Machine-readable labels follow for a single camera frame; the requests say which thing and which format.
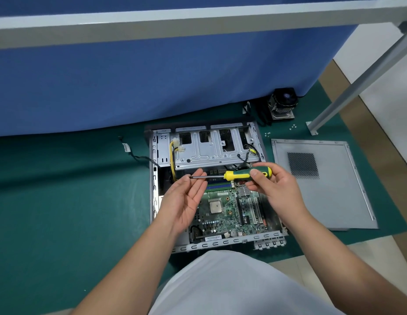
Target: hand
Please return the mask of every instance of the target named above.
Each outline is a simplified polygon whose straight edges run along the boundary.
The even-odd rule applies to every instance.
[[[193,175],[206,175],[206,173],[199,168]],[[155,218],[155,221],[170,227],[175,237],[189,227],[208,185],[205,179],[190,179],[189,176],[184,175],[171,185],[163,197]]]
[[[257,166],[268,166],[272,169],[272,177],[268,179],[259,170],[251,170],[253,181],[246,182],[246,185],[249,190],[263,193],[268,197],[272,208],[288,228],[292,228],[292,224],[301,218],[310,217],[293,175],[275,163],[253,164],[253,167]]]

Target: white shirt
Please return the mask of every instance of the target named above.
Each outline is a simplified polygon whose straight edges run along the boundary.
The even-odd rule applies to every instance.
[[[343,313],[269,264],[208,251],[165,285],[149,315]]]

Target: yellow green screwdriver handle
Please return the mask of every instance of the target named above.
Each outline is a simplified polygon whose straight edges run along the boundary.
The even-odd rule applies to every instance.
[[[257,169],[262,172],[265,177],[270,178],[272,176],[272,169],[265,166],[253,167],[250,169],[243,169],[237,171],[226,171],[224,174],[224,179],[227,181],[235,180],[235,179],[251,179],[250,177],[250,170]]]

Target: green anti-static mat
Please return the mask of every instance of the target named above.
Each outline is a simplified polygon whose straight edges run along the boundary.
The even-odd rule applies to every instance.
[[[269,160],[270,138],[347,141],[380,229],[336,235],[350,244],[406,231],[341,118],[333,117],[318,136],[309,134],[305,122],[328,104],[317,83],[295,109],[295,120],[261,127]],[[228,104],[154,123],[239,116],[241,105]],[[297,127],[290,130],[292,124]],[[135,154],[148,155],[145,125],[0,138],[0,315],[75,307],[143,233],[149,224],[149,164],[128,156],[117,137],[123,135]],[[264,251],[253,251],[250,243],[232,248],[265,262],[302,254],[294,238],[287,242]],[[198,254],[172,256],[163,280]]]

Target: person's right hand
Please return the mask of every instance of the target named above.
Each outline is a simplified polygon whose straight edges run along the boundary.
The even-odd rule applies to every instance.
[[[288,228],[293,223],[310,217],[297,180],[284,168],[275,163],[254,163],[253,167],[268,166],[272,177],[268,179],[259,170],[251,170],[253,181],[246,182],[251,191],[257,191],[268,197],[269,203]]]

